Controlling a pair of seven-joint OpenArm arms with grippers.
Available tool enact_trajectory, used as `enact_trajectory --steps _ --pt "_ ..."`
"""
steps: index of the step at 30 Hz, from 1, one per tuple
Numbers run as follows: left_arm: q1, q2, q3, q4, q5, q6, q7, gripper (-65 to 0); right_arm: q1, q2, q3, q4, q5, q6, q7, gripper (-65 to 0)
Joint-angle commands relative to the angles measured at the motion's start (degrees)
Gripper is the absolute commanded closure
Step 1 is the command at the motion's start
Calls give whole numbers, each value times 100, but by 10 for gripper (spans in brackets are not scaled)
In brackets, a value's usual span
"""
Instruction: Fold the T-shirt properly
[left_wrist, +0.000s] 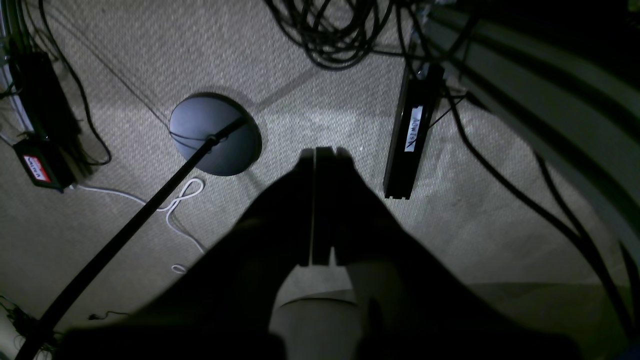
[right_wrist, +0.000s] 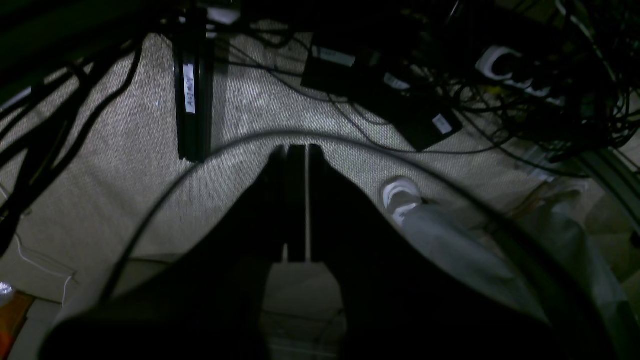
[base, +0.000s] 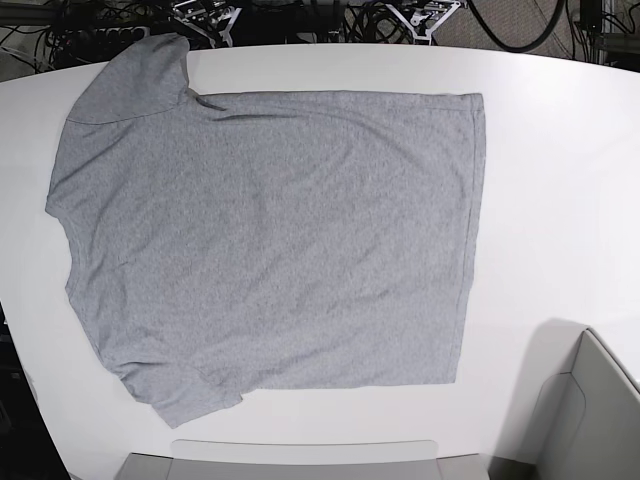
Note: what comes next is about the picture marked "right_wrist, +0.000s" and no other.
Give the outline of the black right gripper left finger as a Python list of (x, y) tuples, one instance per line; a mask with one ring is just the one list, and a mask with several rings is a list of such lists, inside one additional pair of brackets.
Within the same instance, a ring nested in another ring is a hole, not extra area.
[(277, 209), (285, 148), (188, 253), (160, 271), (131, 259), (133, 239), (89, 305), (74, 305), (42, 344), (42, 360), (241, 360), (268, 357), (259, 317), (282, 256)]

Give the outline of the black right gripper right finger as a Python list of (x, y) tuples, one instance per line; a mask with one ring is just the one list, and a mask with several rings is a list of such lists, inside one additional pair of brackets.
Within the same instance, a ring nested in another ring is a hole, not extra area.
[(338, 281), (343, 360), (572, 360), (553, 326), (483, 296), (421, 255), (400, 225), (310, 146), (311, 237)]

